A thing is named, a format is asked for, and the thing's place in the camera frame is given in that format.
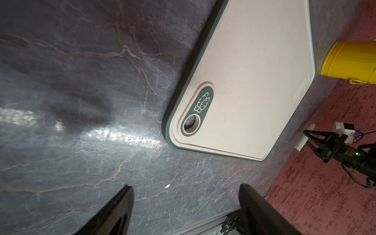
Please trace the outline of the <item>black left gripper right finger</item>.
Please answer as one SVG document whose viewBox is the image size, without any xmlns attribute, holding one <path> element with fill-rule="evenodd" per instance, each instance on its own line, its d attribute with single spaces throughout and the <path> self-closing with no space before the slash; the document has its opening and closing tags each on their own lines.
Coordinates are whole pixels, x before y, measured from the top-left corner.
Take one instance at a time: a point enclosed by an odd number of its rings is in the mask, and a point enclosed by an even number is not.
<svg viewBox="0 0 376 235">
<path fill-rule="evenodd" d="M 240 185 L 239 203 L 246 235 L 300 234 L 249 184 Z"/>
</svg>

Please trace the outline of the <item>aluminium front rail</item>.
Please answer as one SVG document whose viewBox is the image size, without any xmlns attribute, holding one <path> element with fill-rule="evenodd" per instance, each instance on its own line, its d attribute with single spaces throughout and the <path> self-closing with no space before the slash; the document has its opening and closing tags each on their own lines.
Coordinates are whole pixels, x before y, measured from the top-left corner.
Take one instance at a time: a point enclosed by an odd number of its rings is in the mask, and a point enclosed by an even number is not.
<svg viewBox="0 0 376 235">
<path fill-rule="evenodd" d="M 183 226 L 172 232 L 166 233 L 167 235 L 240 235 L 234 229 L 225 229 L 225 222 L 230 214 L 239 212 L 240 207 L 229 209 L 225 212 L 219 213 L 212 217 L 203 219 L 194 224 Z"/>
</svg>

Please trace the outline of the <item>yellow metal pencil bucket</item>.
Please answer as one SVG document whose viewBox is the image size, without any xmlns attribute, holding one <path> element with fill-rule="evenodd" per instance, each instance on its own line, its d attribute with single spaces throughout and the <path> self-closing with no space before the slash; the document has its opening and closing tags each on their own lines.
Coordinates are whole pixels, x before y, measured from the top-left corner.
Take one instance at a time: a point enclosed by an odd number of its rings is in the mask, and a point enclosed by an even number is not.
<svg viewBox="0 0 376 235">
<path fill-rule="evenodd" d="M 321 75 L 353 85 L 376 84 L 376 41 L 337 41 L 327 54 Z"/>
</svg>

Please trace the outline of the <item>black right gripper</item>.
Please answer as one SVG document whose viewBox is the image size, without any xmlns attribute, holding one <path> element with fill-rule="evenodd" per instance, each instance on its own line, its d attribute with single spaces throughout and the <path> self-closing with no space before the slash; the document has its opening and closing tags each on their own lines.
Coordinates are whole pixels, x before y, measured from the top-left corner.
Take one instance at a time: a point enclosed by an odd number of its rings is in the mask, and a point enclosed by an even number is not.
<svg viewBox="0 0 376 235">
<path fill-rule="evenodd" d="M 304 130 L 303 134 L 309 139 L 307 146 L 324 163 L 334 158 L 366 176 L 376 176 L 376 143 L 361 145 L 358 149 L 343 144 L 335 154 L 333 144 L 328 142 L 334 132 Z"/>
</svg>

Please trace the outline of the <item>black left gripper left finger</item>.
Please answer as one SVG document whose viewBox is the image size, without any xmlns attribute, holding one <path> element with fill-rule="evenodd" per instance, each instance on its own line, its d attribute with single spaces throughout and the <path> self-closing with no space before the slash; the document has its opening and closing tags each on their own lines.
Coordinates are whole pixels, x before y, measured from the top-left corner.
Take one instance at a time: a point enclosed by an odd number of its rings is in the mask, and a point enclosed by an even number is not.
<svg viewBox="0 0 376 235">
<path fill-rule="evenodd" d="M 134 206 L 134 190 L 124 186 L 76 235 L 126 235 Z"/>
</svg>

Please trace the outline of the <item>beige green-edged cutting board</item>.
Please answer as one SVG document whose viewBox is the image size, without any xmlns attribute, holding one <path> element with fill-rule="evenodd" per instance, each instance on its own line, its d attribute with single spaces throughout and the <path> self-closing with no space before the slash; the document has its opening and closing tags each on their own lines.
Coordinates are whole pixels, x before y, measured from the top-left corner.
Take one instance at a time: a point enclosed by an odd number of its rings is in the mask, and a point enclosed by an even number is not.
<svg viewBox="0 0 376 235">
<path fill-rule="evenodd" d="M 218 1 L 162 123 L 172 148 L 263 161 L 316 74 L 309 1 Z"/>
</svg>

